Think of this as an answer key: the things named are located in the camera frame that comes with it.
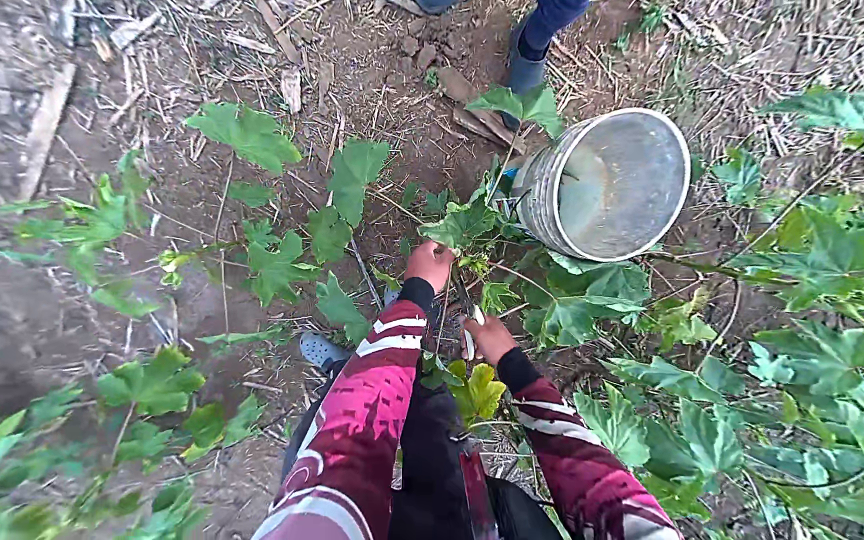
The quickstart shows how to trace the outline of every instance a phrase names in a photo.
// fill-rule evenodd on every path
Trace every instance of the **bucket rim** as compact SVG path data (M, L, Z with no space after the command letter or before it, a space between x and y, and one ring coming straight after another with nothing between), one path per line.
M565 244L575 253L579 254L583 259L588 261L593 261L595 263L618 263L621 261L627 261L636 255L641 255L648 251L652 246L656 244L662 237L668 233L669 229L672 228L672 225L675 224L675 220L679 217L679 213L682 212L683 206L686 204L686 198L689 196L689 186L690 186L690 178L692 175L692 162L690 159L690 151L689 144L686 142L686 137L682 135L682 130L679 129L679 126L675 124L668 116L665 114L653 110L652 108L645 108L642 106L627 106L625 108L618 108L617 110L613 110L611 112L606 112L605 114L600 114L594 118L590 118L585 120L588 122L587 126L582 127L582 130L575 136L575 138L569 143L568 147L565 149L565 152L562 154L562 159L560 163L556 165L555 168L555 182L552 188L552 200L559 200L559 186L562 184L562 171L566 168L566 162L569 160L569 156L571 156L572 152L575 150L575 147L579 145L580 142L592 131L596 126L601 124L602 122L614 118L620 117L622 115L645 115L648 117L654 117L658 119L662 124L664 124L675 136L676 141L678 141L678 149L681 151L683 174L682 174L682 186L681 193L678 195L678 202L675 206L675 211L672 212L672 217L669 219L668 223L666 223L662 229L652 237L648 242L642 245L642 247L631 251L627 254L622 254L614 257L603 257L603 256L595 256L593 254L587 253L583 251L579 246L577 246L572 240L569 238L569 235L566 234L566 230L562 225L562 219L559 215L559 205L558 203L552 204L552 216L555 218L555 226L558 230L558 234L561 239L565 241Z

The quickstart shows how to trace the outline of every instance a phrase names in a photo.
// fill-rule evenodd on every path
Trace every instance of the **pruning shears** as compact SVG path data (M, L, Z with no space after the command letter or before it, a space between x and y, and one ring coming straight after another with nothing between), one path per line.
M466 284L462 282L460 276L455 280L455 289L459 291L459 303L462 304L462 310L465 316L470 319L475 319L475 322L484 325L486 317L482 314L482 308L473 303L473 298L469 296L469 290L466 289ZM469 362L475 360L475 341L473 335L465 328L462 328L462 336L465 338L465 359Z

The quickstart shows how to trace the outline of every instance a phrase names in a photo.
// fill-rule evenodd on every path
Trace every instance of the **hand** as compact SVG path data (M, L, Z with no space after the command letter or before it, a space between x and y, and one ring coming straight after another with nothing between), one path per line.
M409 255L409 265L405 269L405 279L422 278L439 293L449 280L450 267L455 261L455 253L434 240L418 246Z
M465 319L464 327L475 340L476 356L481 354L493 367L509 351L519 347L509 328L498 317L486 315L486 324L480 325L474 319Z

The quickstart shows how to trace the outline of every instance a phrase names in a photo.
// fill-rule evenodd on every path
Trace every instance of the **blue rubber boot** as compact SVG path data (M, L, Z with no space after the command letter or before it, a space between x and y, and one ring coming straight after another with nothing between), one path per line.
M341 365L353 355L351 350L344 350L324 335L311 330L304 331L298 338L298 350L306 362L325 374L331 374L336 367L341 369Z
M532 17L532 13L525 16L511 30L509 37L509 75L505 82L505 86L511 90L511 93L522 96L541 85L546 80L546 62L547 56L543 56L540 60L531 60L522 57L519 52L519 40L522 37L522 30L525 29L525 23ZM505 122L505 127L512 131L519 129L520 121L509 114L502 112L502 121Z

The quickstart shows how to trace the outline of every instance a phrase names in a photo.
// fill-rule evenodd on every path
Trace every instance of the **person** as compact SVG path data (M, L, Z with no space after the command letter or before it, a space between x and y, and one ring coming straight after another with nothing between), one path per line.
M426 14L440 15L460 0L415 0ZM535 9L511 29L508 73L505 86L525 95L546 80L546 62L552 38L582 17L589 0L537 0ZM519 129L519 119L507 112L502 120L511 130Z
M434 390L417 384L426 314L454 260L433 241L418 246L398 299L387 303L354 353L318 334L302 336L303 355L330 379L294 432L282 484L253 540L482 537L471 525L475 504L460 466L465 442L457 436L462 427L455 401L444 384ZM498 318L486 317L484 325L467 320L464 327L508 387L555 510L573 537L682 538ZM394 490L400 444L402 487ZM561 538L524 491L498 478L486 484L502 538Z

